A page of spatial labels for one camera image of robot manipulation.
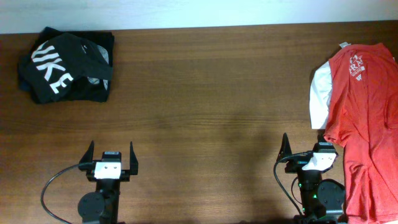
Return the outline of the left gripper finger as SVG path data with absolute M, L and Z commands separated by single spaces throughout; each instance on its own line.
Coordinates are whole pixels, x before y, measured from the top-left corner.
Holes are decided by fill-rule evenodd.
M 93 161 L 94 148 L 95 148 L 95 142 L 91 141 L 87 151 L 84 153 L 84 155 L 79 161 L 80 164 Z
M 139 169 L 139 163 L 134 152 L 134 147 L 132 141 L 130 142 L 130 160 L 129 160 L 129 174 L 137 175 Z

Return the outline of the red orange soccer t-shirt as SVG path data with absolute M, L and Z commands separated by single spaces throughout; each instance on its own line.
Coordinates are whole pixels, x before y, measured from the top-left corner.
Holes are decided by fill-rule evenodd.
M 397 63 L 382 43 L 353 44 L 329 60 L 324 137 L 344 149 L 349 223 L 397 220 Z

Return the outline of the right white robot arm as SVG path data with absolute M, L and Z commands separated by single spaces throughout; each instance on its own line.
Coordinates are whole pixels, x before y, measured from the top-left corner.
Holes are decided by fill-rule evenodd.
M 338 153 L 335 147 L 321 136 L 313 149 L 293 153 L 287 133 L 282 136 L 280 151 L 273 166 L 274 178 L 287 198 L 297 209 L 293 222 L 298 224 L 338 223 L 344 215 L 345 187 L 333 180 L 324 179 L 322 174 L 333 168 Z M 285 164 L 286 174 L 295 174 L 292 184 L 297 184 L 300 200 L 291 191 L 287 191 L 277 175 L 279 164 Z

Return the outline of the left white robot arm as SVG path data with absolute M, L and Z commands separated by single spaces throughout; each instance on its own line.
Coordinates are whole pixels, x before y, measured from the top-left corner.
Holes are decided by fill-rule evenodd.
M 132 144 L 129 145 L 129 168 L 122 168 L 122 154 L 105 151 L 100 160 L 94 160 L 95 144 L 80 159 L 78 168 L 86 178 L 96 184 L 95 191 L 85 194 L 78 203 L 78 213 L 83 223 L 112 224 L 118 222 L 121 183 L 137 175 L 139 163 Z

